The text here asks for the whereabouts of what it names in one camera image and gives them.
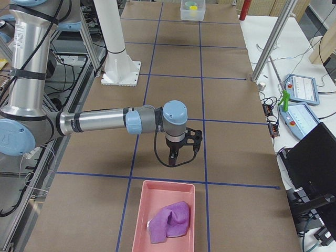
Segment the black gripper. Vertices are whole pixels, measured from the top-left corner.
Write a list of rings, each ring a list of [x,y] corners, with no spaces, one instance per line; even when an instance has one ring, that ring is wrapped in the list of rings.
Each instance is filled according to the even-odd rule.
[[[179,149],[184,146],[183,141],[180,142],[172,142],[166,140],[166,144],[170,149],[169,153],[169,166],[176,166],[177,157],[179,154]]]

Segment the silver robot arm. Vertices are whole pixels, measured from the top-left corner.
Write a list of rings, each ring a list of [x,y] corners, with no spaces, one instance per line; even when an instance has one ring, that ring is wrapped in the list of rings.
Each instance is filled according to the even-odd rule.
[[[191,130],[187,108],[180,101],[160,108],[150,105],[70,113],[65,103],[58,111],[43,108],[51,36],[55,31],[80,32],[91,63],[105,66],[104,85],[136,86],[141,64],[127,54],[115,1],[94,2],[106,42],[104,59],[98,59],[80,1],[11,1],[15,18],[13,57],[8,102],[1,108],[1,153],[20,156],[51,140],[72,133],[126,128],[130,134],[165,134],[170,149],[169,167],[177,166],[181,147]]]

